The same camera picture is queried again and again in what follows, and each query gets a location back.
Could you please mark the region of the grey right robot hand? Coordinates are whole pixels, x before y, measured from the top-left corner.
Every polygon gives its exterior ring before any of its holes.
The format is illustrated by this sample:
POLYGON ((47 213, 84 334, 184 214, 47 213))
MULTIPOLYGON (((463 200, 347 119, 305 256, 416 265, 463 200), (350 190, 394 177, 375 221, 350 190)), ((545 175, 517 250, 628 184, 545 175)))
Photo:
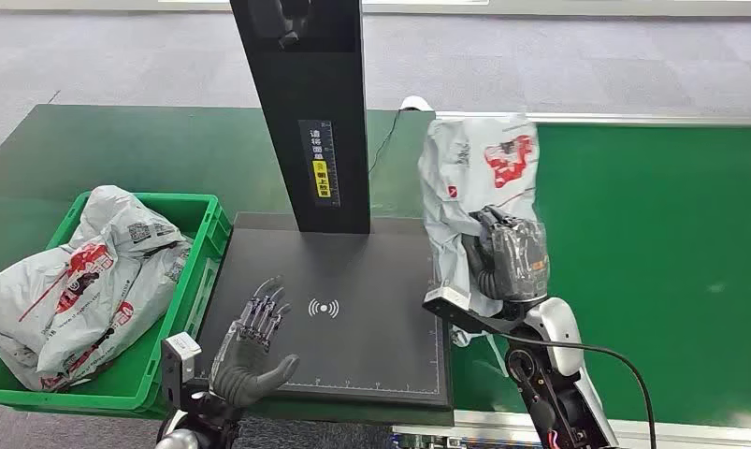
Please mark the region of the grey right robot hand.
POLYGON ((550 262, 543 223, 493 205, 469 216, 481 226, 478 235, 462 237, 469 273, 479 292, 499 301, 546 297, 550 262))

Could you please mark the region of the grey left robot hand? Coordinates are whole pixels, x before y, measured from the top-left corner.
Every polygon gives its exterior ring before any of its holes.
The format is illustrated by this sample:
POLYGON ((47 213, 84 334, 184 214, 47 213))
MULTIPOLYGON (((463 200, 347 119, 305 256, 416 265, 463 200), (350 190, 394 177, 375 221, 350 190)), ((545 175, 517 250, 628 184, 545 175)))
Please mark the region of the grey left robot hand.
POLYGON ((253 405, 294 376, 300 357, 285 356, 277 366, 267 367, 271 343, 290 305, 281 276, 266 279, 252 293, 242 313, 232 321, 209 373, 211 392, 235 409, 253 405))

